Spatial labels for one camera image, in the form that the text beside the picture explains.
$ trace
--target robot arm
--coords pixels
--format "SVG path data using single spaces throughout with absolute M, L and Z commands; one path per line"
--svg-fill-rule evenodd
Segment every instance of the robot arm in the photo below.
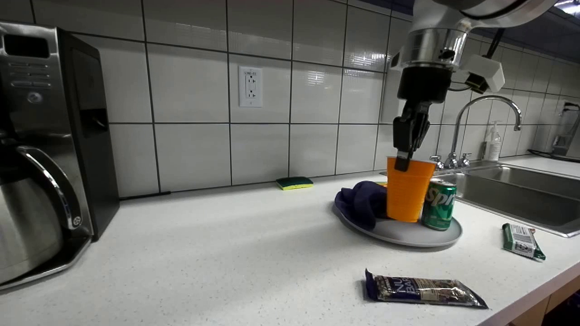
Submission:
M 484 57 L 462 60 L 468 33 L 477 27 L 512 27 L 543 14 L 555 0 L 416 0 L 414 20 L 391 67 L 402 69 L 397 97 L 403 113 L 393 121 L 395 168 L 406 171 L 429 129 L 429 107 L 442 103 L 453 71 L 473 73 L 468 85 L 483 93 L 503 86 L 501 64 Z

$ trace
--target white countertop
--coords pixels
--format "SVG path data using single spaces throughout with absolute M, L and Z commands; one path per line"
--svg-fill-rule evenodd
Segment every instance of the white countertop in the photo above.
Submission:
M 511 164 L 580 176 L 546 158 Z M 538 230 L 536 262 L 501 249 L 509 219 L 456 202 L 462 238 L 442 250 L 383 244 L 331 212 L 336 192 L 377 173 L 125 201 L 71 270 L 0 295 L 9 325 L 505 325 L 580 274 L 580 236 Z M 489 310 L 370 302 L 364 270 L 454 278 Z

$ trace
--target green soda can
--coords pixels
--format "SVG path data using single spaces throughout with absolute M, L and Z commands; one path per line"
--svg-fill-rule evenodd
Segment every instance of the green soda can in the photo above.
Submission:
M 439 178 L 432 178 L 423 204 L 421 218 L 423 225 L 440 231 L 449 229 L 456 192 L 455 184 Z

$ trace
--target outlet cover plate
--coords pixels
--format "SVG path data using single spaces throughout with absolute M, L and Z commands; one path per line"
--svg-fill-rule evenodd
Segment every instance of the outlet cover plate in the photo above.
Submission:
M 262 107 L 261 68 L 239 66 L 238 87 L 240 107 Z

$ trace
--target dark blue cloth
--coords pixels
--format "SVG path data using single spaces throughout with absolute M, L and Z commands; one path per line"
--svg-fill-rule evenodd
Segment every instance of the dark blue cloth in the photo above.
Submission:
M 361 181 L 354 188 L 343 188 L 334 204 L 351 222 L 366 230 L 375 228 L 376 219 L 387 216 L 387 188 L 372 181 Z

